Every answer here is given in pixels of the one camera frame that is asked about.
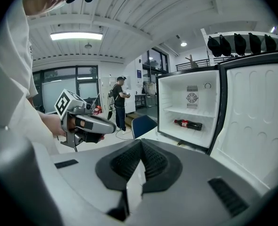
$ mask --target fridge vent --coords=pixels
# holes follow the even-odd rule
[[[188,103],[187,108],[189,109],[197,109],[198,108],[198,89],[197,85],[188,85],[187,86],[188,95],[186,97]]]
[[[222,178],[213,178],[208,183],[231,216],[234,217],[248,208],[245,201]]]

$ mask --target ceiling light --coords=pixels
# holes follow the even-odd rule
[[[81,77],[81,78],[77,78],[78,80],[91,80],[93,79],[93,77]]]
[[[52,40],[64,39],[93,39],[101,40],[102,33],[99,32],[55,32],[50,35]]]

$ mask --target blue chair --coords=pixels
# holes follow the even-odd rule
[[[143,134],[149,132],[157,126],[157,122],[151,119],[147,115],[135,118],[131,121],[131,131],[133,133],[133,138],[136,139]]]

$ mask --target person's hand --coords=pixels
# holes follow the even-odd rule
[[[68,119],[68,128],[69,128],[69,130],[75,129],[75,126],[76,126],[75,125],[75,118],[74,117],[70,117]],[[84,121],[81,121],[81,126],[84,127]],[[102,137],[100,138],[99,141],[103,140],[104,138],[105,138],[104,135],[102,135]]]
[[[58,117],[58,115],[43,114],[43,116],[41,116],[41,119],[54,136],[65,137],[65,131],[62,129],[60,118]]]
[[[47,115],[44,114],[42,121],[48,127],[48,129],[52,132],[54,136],[64,136],[66,137],[66,132],[62,129],[60,118],[58,115]],[[68,119],[68,129],[73,130],[75,129],[75,118],[70,117]],[[81,126],[84,127],[84,121],[81,121]]]

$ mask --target fridge shelf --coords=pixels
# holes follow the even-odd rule
[[[181,107],[171,106],[171,107],[165,108],[163,110],[182,113],[182,114],[191,114],[191,115],[215,118],[215,115],[213,113],[208,112],[208,111],[198,110],[198,109],[189,109],[189,108],[181,108]]]
[[[209,147],[208,141],[212,138],[212,134],[208,132],[208,125],[204,125],[202,130],[194,130],[190,128],[181,127],[178,124],[169,123],[161,132],[168,135],[178,135],[178,138],[183,141],[193,143],[205,148]]]

